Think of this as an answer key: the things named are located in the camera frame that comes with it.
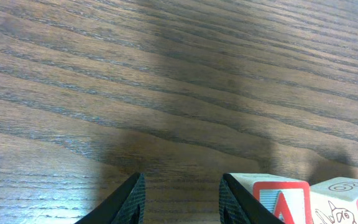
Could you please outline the red letter A block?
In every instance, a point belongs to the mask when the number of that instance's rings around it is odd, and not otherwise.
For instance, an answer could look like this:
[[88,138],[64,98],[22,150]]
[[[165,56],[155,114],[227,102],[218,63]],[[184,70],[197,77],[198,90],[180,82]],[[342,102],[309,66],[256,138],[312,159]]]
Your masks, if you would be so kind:
[[309,183],[272,174],[232,173],[231,176],[284,223],[312,223]]

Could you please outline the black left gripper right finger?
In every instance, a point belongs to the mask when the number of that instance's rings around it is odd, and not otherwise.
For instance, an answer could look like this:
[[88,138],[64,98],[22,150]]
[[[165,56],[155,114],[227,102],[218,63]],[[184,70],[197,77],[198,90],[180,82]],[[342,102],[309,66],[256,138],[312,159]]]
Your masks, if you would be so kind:
[[231,174],[219,183],[219,215],[221,224],[284,224]]

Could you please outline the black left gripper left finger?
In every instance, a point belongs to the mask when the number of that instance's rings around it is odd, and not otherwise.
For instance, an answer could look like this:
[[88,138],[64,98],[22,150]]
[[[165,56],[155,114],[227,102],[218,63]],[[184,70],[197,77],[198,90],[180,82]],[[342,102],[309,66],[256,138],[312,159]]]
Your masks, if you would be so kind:
[[75,224],[143,224],[145,177],[134,173]]

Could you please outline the red letter I block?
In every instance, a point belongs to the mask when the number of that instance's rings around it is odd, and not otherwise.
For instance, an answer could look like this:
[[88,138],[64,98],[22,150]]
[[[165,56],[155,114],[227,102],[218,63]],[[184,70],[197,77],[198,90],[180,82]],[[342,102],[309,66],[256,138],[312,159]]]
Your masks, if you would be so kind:
[[336,177],[311,186],[313,223],[358,224],[358,179]]

